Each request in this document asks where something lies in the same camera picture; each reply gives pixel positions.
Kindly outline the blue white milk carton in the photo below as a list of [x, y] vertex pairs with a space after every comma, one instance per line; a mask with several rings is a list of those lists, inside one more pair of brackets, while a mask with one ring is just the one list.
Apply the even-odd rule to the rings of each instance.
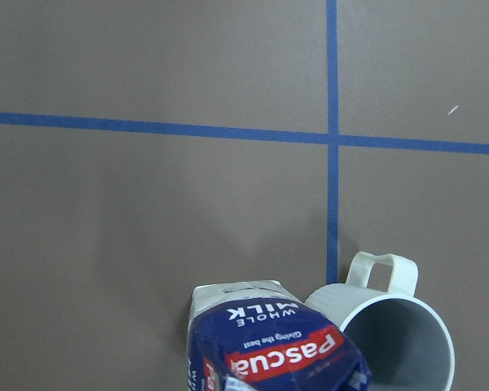
[[194, 288], [187, 328], [190, 390], [366, 390], [354, 343], [275, 280]]

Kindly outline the white mug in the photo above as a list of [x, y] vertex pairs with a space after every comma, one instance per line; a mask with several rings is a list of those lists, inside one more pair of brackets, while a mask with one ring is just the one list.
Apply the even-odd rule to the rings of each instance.
[[394, 254], [358, 252], [346, 281], [318, 288], [306, 306], [334, 323], [365, 357], [371, 390], [452, 387], [455, 352], [445, 323], [415, 298], [418, 268]]

